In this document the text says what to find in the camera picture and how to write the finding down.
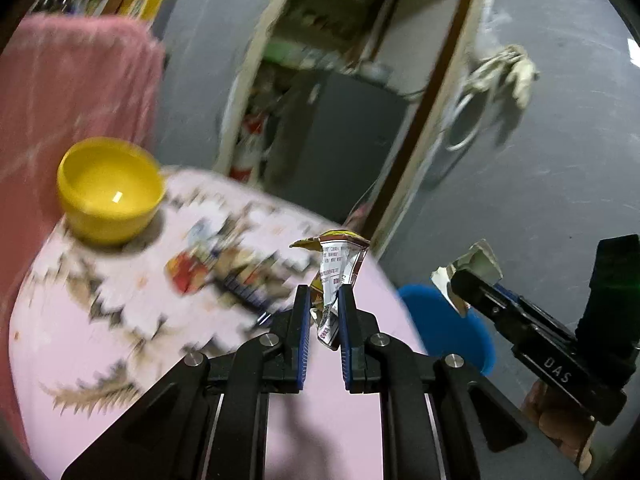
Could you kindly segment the person's right hand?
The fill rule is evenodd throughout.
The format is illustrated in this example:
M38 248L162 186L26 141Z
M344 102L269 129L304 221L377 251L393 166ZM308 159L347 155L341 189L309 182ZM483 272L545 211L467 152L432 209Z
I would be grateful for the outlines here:
M521 411L585 474L592 464L590 444L597 422L562 391L536 380Z

